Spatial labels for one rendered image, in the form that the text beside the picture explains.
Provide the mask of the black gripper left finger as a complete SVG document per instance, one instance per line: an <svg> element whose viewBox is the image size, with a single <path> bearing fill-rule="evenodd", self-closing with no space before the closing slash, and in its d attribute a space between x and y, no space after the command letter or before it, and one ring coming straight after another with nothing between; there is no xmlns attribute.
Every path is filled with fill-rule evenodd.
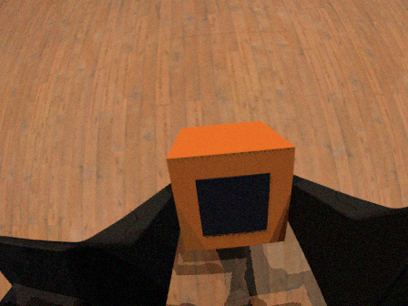
<svg viewBox="0 0 408 306"><path fill-rule="evenodd" d="M11 285L91 306L167 306L180 232L169 183L90 240L0 236L0 271Z"/></svg>

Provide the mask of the orange block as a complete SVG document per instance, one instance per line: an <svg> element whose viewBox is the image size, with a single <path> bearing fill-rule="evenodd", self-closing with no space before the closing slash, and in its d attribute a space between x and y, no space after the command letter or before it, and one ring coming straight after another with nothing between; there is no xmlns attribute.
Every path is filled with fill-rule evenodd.
<svg viewBox="0 0 408 306"><path fill-rule="evenodd" d="M272 128L184 127L167 163L185 251L284 241L295 147Z"/></svg>

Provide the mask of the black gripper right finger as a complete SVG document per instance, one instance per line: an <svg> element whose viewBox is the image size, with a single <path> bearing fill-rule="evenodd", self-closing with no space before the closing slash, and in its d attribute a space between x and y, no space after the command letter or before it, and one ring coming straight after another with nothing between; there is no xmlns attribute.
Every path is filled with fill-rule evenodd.
<svg viewBox="0 0 408 306"><path fill-rule="evenodd" d="M380 306L408 267L408 207L294 175L288 222L327 306Z"/></svg>

